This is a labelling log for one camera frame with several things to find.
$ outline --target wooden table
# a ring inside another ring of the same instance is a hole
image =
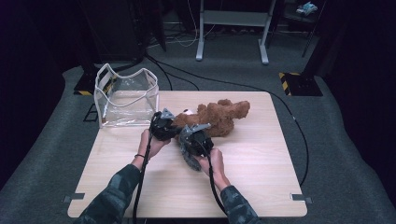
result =
[[[233,103],[248,100],[245,119],[234,121],[226,137],[212,138],[223,152],[226,174],[259,217],[303,217],[304,202],[290,194],[301,189],[270,95],[256,91],[160,91],[160,110],[177,115],[196,111],[198,104],[220,99]],[[100,129],[72,200],[70,217],[78,217],[107,185],[111,176],[130,163],[137,152],[140,134],[147,126]],[[125,216],[133,214],[134,197]],[[209,178],[184,162],[175,139],[151,159],[137,209],[137,217],[225,217],[212,194]]]

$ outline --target black cable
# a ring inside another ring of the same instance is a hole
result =
[[[265,92],[268,92],[269,94],[271,94],[272,96],[275,96],[275,98],[277,98],[277,99],[286,107],[286,109],[289,111],[289,114],[292,116],[294,122],[296,123],[296,125],[297,125],[297,127],[298,127],[298,129],[299,129],[299,131],[300,131],[300,133],[301,133],[301,135],[302,135],[302,137],[303,137],[303,139],[304,139],[305,153],[306,153],[306,165],[305,165],[305,171],[304,171],[303,179],[302,179],[302,181],[300,182],[300,187],[303,185],[303,183],[305,182],[305,179],[306,179],[306,177],[307,177],[307,175],[308,175],[308,169],[309,169],[309,149],[308,149],[308,144],[307,144],[307,142],[306,142],[306,138],[305,138],[304,132],[303,132],[303,130],[301,129],[299,122],[297,121],[297,118],[294,117],[294,115],[291,113],[291,110],[290,110],[290,108],[288,107],[288,105],[287,105],[287,104],[285,103],[285,101],[283,101],[279,96],[277,96],[277,95],[274,94],[273,92],[270,92],[270,91],[267,91],[267,90],[264,90],[264,89],[261,89],[261,88],[257,88],[257,87],[245,85],[245,84],[233,83],[233,82],[229,82],[229,81],[221,81],[221,80],[217,80],[217,79],[210,78],[210,77],[200,77],[200,76],[197,76],[197,75],[195,75],[195,74],[193,74],[193,73],[191,73],[191,72],[188,72],[188,71],[185,71],[185,70],[183,70],[183,69],[174,67],[173,65],[170,65],[170,64],[168,64],[168,63],[160,62],[160,61],[154,59],[154,58],[151,57],[151,56],[149,56],[149,57],[150,57],[152,60],[154,60],[156,63],[160,63],[160,64],[163,64],[163,65],[166,65],[166,66],[168,66],[168,67],[171,67],[171,68],[173,68],[173,69],[176,69],[176,70],[178,70],[178,71],[180,71],[180,72],[189,74],[189,75],[194,76],[194,77],[202,78],[202,79],[205,79],[205,80],[216,81],[216,82],[220,82],[220,83],[232,84],[232,85],[236,85],[236,86],[248,87],[248,88],[251,88],[251,89],[254,89],[254,90],[257,90],[257,91],[265,91]]]
[[[173,90],[172,82],[171,82],[171,80],[169,79],[169,76],[168,76],[168,74],[165,72],[165,70],[163,70],[163,68],[158,64],[158,61],[157,61],[157,60],[155,60],[154,58],[152,58],[151,56],[149,56],[147,53],[145,53],[145,56],[146,56],[146,58],[149,59],[152,63],[154,63],[155,65],[157,65],[157,66],[161,69],[161,71],[163,71],[163,74],[165,75],[166,79],[168,80],[169,87],[170,87],[170,89],[171,89],[171,91],[172,91],[172,90]]]
[[[165,70],[156,62],[156,60],[155,60],[154,58],[150,57],[150,56],[147,55],[147,54],[145,55],[145,57],[146,57],[147,59],[149,59],[150,61],[152,61],[155,65],[157,65],[157,66],[163,71],[163,73],[165,74],[166,78],[168,79],[168,82],[169,82],[171,91],[173,90],[173,87],[172,87],[172,82],[171,82],[171,80],[169,79],[169,76],[178,78],[178,79],[183,80],[183,81],[186,81],[186,82],[189,82],[191,85],[193,85],[193,86],[195,87],[195,89],[199,90],[199,88],[198,88],[197,85],[195,85],[193,82],[187,80],[186,78],[177,77],[177,76],[175,76],[175,75],[173,75],[173,74],[171,74],[171,73],[169,73],[169,72],[165,72]]]
[[[139,199],[140,199],[140,194],[142,192],[143,188],[143,180],[145,178],[145,172],[146,172],[146,166],[149,163],[149,150],[151,148],[151,139],[152,139],[152,132],[151,132],[151,127],[148,129],[149,134],[148,134],[148,145],[146,147],[146,153],[145,153],[145,158],[143,159],[143,165],[142,165],[142,171],[140,172],[140,178],[139,178],[139,186],[137,188],[136,196],[134,198],[134,212],[133,212],[133,223],[137,223],[137,218],[136,218],[136,213],[137,213],[137,206],[139,205]]]
[[[218,203],[219,208],[221,209],[221,211],[225,214],[225,216],[227,217],[227,213],[225,212],[225,208],[224,205],[222,205],[218,194],[216,193],[216,188],[215,188],[215,178],[213,177],[213,166],[212,166],[212,161],[210,160],[210,155],[209,153],[207,153],[206,148],[198,141],[195,140],[196,143],[198,143],[198,145],[201,146],[201,148],[204,150],[205,156],[207,157],[207,160],[209,161],[209,180],[210,180],[210,188],[212,188],[212,193],[213,196],[215,196],[215,200]]]

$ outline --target bracelet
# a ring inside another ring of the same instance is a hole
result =
[[[136,157],[142,157],[143,159],[145,159],[145,157],[144,156],[142,156],[142,155],[140,155],[140,154],[136,154],[136,155],[134,155],[134,157],[136,158]]]

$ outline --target camouflage jacket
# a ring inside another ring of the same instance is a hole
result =
[[[129,206],[140,171],[132,164],[118,171],[73,223],[121,223]],[[261,223],[253,208],[234,186],[221,191],[221,200],[230,223]]]

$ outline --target hand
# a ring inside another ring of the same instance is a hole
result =
[[[170,139],[166,141],[160,141],[153,136],[150,142],[148,160],[150,160],[152,157],[157,155],[157,153],[160,152],[161,148],[163,148],[163,146],[169,144],[170,142],[171,142]],[[139,149],[137,150],[137,154],[145,156],[148,143],[149,143],[149,130],[146,129],[145,131],[142,132],[140,136],[140,144],[139,144]],[[132,165],[136,166],[139,170],[141,170],[143,166],[143,159],[144,158],[140,156],[135,157],[134,160],[132,161]]]
[[[194,156],[196,160],[200,163],[202,170],[209,176],[209,160],[207,157]],[[231,183],[224,173],[224,161],[222,153],[218,148],[212,148],[210,151],[210,161],[212,163],[213,178],[215,180],[215,185],[222,191],[226,187],[230,186]]]

